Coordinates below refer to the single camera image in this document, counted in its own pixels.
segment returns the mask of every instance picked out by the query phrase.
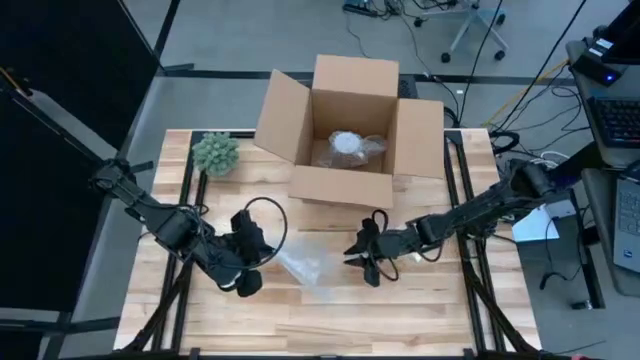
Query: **gray floor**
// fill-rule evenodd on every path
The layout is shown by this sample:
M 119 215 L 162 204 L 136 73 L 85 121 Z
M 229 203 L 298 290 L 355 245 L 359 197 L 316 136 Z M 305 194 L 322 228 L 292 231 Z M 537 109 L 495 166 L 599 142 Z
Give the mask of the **gray floor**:
M 483 1 L 483 6 L 497 1 Z M 479 75 L 533 76 L 556 41 L 579 1 L 507 1 L 507 20 L 499 32 L 511 49 L 501 62 L 493 60 L 497 46 L 488 41 L 477 68 Z M 588 35 L 599 24 L 608 23 L 625 5 L 625 0 L 589 1 L 569 31 L 566 40 Z M 359 56 L 358 44 L 345 30 L 340 0 L 183 0 L 162 56 L 164 65 L 193 62 L 197 69 L 311 71 L 318 53 Z M 169 0 L 128 0 L 126 5 L 151 44 L 160 31 Z M 407 1 L 407 11 L 418 11 Z M 424 67 L 416 60 L 407 27 L 399 18 L 388 22 L 350 15 L 352 30 L 360 35 L 368 54 L 400 61 L 401 71 L 419 73 Z M 459 21 L 431 20 L 413 29 L 418 50 L 431 71 L 467 75 L 483 33 L 473 27 L 467 33 L 449 64 L 441 64 L 440 53 L 455 36 Z M 566 58 L 563 45 L 550 66 Z M 164 132 L 170 128 L 253 128 L 261 108 L 267 81 L 156 78 L 131 134 L 128 158 L 132 162 L 157 159 Z M 464 90 L 463 84 L 449 84 Z M 465 107 L 464 124 L 479 126 L 522 86 L 473 85 Z M 419 84 L 421 98 L 437 99 L 453 107 L 451 97 L 439 85 Z M 115 150 L 95 141 L 95 134 L 51 104 L 44 95 L 38 103 L 64 126 L 76 131 L 102 154 Z M 533 103 L 518 121 L 526 126 L 544 121 L 575 105 L 575 99 L 546 94 Z M 573 112 L 547 126 L 522 132 L 527 147 L 542 146 L 560 133 Z M 574 127 L 586 125 L 584 114 Z M 572 134 L 550 149 L 573 154 L 591 141 L 588 131 Z M 142 174 L 139 183 L 149 188 L 152 174 Z M 577 266 L 575 228 L 570 220 L 560 224 L 561 240 L 551 244 L 556 267 L 571 273 Z M 100 234 L 96 256 L 91 264 L 75 319 L 118 316 L 124 302 L 128 276 L 135 254 L 135 238 L 140 226 L 128 219 L 120 204 L 112 204 Z M 572 311 L 568 304 L 585 296 L 581 276 L 566 284 L 551 281 L 542 292 L 538 284 L 546 269 L 542 244 L 520 247 L 542 344 L 553 352 L 568 350 L 599 340 L 606 343 L 582 353 L 607 359 L 630 359 L 640 350 L 635 341 L 640 330 L 640 300 L 618 295 L 604 265 L 602 251 L 594 253 L 607 302 L 606 310 Z M 114 331 L 68 337 L 63 356 L 100 354 L 111 350 Z

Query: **succulent plant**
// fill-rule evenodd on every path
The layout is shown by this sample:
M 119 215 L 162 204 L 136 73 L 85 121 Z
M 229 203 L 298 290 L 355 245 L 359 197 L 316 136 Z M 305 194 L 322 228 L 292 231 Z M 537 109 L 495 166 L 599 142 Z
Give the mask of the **succulent plant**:
M 193 163 L 208 176 L 224 176 L 238 165 L 238 140 L 229 133 L 206 133 L 193 146 Z

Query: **clear plastic bag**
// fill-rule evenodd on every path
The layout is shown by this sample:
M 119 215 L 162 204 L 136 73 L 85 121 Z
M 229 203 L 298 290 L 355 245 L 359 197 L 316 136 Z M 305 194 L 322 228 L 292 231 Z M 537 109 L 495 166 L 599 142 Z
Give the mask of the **clear plastic bag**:
M 315 297 L 319 299 L 328 297 L 319 283 L 320 276 L 331 270 L 329 253 L 326 249 L 311 244 L 302 245 L 291 242 L 280 249 L 276 260 Z
M 350 131 L 335 131 L 329 136 L 329 149 L 323 153 L 315 165 L 334 169 L 348 169 L 364 165 L 373 156 L 382 154 L 387 142 L 382 136 L 371 135 L 362 138 Z

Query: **wooden tabletop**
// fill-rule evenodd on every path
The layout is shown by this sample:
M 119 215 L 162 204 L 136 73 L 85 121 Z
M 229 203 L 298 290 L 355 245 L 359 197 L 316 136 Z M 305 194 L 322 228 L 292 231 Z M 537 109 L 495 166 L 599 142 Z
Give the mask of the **wooden tabletop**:
M 464 148 L 479 194 L 498 181 L 496 165 L 484 129 L 464 129 Z M 190 130 L 169 130 L 163 143 L 153 186 L 159 201 L 177 203 L 189 151 Z M 361 269 L 342 264 L 342 252 L 371 209 L 311 204 L 287 196 L 292 165 L 240 140 L 238 168 L 224 178 L 210 179 L 205 219 L 219 233 L 230 231 L 229 219 L 253 197 L 270 196 L 284 207 L 289 235 L 281 254 L 260 268 L 264 286 L 256 295 L 239 298 L 223 293 L 200 269 L 194 268 L 181 353 L 199 347 L 203 354 L 236 355 L 461 355 L 473 347 L 465 285 L 456 241 L 445 242 L 437 263 L 397 260 L 400 280 L 382 279 L 378 288 L 363 281 Z M 458 194 L 464 201 L 455 150 L 451 147 Z M 198 183 L 194 173 L 193 203 Z M 388 211 L 390 228 L 419 215 L 450 209 L 445 180 L 396 176 L 395 208 Z M 251 215 L 276 245 L 282 233 L 280 213 L 269 203 L 255 203 Z M 498 233 L 512 236 L 510 229 Z M 533 346 L 540 346 L 536 323 L 516 246 L 490 238 L 487 258 L 496 298 L 514 326 Z M 303 284 L 283 265 L 302 269 L 316 284 Z M 167 253 L 151 236 L 138 246 L 114 348 L 131 341 L 156 308 Z M 485 338 L 492 347 L 486 311 L 481 306 Z M 163 340 L 169 347 L 175 304 Z

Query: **cardboard box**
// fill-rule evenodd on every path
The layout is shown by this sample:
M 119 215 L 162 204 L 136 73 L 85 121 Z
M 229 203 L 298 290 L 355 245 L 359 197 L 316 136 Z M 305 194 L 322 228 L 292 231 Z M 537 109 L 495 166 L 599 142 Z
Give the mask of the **cardboard box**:
M 398 99 L 397 62 L 318 55 L 309 89 L 273 70 L 255 144 L 295 164 L 289 196 L 393 207 L 393 175 L 443 178 L 443 104 Z M 381 135 L 380 159 L 349 170 L 313 166 L 336 130 Z

